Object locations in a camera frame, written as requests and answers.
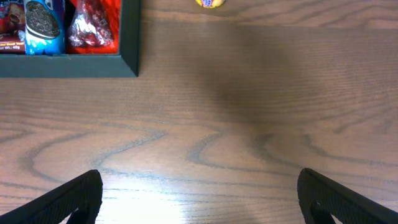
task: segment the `blue snack package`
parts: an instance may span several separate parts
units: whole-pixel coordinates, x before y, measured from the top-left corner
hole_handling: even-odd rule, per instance
[[[24,0],[27,55],[65,53],[65,0]]]

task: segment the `brown wooden surface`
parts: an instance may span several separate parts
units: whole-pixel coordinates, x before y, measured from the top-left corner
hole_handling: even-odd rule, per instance
[[[397,7],[145,1],[140,78],[0,80],[0,213],[98,169],[98,223],[303,223],[303,167],[398,210]]]

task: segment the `dark tray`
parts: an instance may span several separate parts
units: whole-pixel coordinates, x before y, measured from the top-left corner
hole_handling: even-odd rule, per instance
[[[0,77],[136,77],[139,69],[140,16],[141,0],[122,0],[118,54],[55,56],[0,54]]]

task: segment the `yellow toy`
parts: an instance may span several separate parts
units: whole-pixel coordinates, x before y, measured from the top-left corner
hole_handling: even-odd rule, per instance
[[[225,0],[197,0],[197,3],[207,9],[214,9],[222,5]]]

